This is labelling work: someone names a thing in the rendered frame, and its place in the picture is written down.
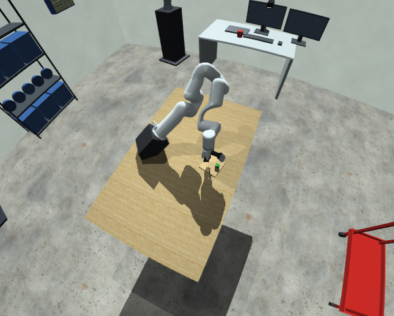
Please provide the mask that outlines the brown mat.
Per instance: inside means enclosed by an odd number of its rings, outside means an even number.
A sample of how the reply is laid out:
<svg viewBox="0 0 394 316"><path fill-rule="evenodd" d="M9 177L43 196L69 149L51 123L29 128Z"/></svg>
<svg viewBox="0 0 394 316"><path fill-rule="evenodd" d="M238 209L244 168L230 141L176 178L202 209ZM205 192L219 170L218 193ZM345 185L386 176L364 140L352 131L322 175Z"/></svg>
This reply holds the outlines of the brown mat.
<svg viewBox="0 0 394 316"><path fill-rule="evenodd" d="M219 164L219 168L216 168L216 163ZM211 155L211 159L208 162L202 162L199 166L200 168L204 169L206 172L210 173L212 176L216 176L221 168L224 166L225 162L221 162L217 159L217 157Z"/></svg>

